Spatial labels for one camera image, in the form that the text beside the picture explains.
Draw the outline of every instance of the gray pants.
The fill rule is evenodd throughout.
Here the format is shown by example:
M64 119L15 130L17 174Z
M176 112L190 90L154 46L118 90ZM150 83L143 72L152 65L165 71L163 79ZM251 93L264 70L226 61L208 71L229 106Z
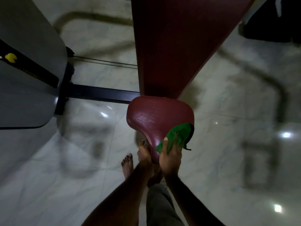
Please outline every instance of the gray pants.
M161 184L155 184L148 190L146 223L147 226L184 226L175 212L170 194Z

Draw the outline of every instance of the padded seat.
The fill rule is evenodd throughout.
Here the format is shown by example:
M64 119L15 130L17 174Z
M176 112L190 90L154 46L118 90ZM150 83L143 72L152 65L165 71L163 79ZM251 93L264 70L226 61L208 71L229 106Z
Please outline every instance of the padded seat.
M156 146L174 126L194 125L194 113L189 105L176 99L140 96L130 102L126 121L145 137L153 162L159 163Z

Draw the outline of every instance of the microfiber cloth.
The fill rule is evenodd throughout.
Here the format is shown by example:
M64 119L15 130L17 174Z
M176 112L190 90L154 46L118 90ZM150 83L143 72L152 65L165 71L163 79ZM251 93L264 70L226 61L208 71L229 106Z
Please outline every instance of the microfiber cloth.
M193 132L194 132L194 126L190 123L179 124L173 127L166 135L166 137L168 138L167 152L171 150L171 147L173 145L173 142L175 141L175 136L177 133L178 133L178 142L176 144L180 145L180 143L182 143L182 148L191 151L191 149L187 149L186 144L190 141ZM160 141L160 144L156 147L157 152L161 153L162 146L163 146L163 141Z

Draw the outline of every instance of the hand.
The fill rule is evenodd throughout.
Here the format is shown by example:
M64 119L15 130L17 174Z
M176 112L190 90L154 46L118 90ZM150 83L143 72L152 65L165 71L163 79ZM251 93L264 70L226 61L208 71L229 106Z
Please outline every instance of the hand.
M139 149L137 152L139 162L149 162L151 163L151 154L149 149L146 145L144 145L144 141L139 142Z
M182 144L178 146L176 144L177 142L178 136L176 136L170 152L167 153L168 139L167 137L165 137L163 140L162 152L159 156L159 165L165 178L178 176L178 171L181 165L182 158Z

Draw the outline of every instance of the forearm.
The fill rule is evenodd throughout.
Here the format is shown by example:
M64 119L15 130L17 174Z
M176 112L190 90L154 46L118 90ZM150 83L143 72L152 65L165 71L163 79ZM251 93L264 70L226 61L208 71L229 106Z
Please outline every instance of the forearm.
M94 209L82 226L133 225L143 191L151 174L151 164L141 162L133 173Z
M202 202L194 196L178 176L165 177L167 186L185 216L187 223L192 225L223 225Z

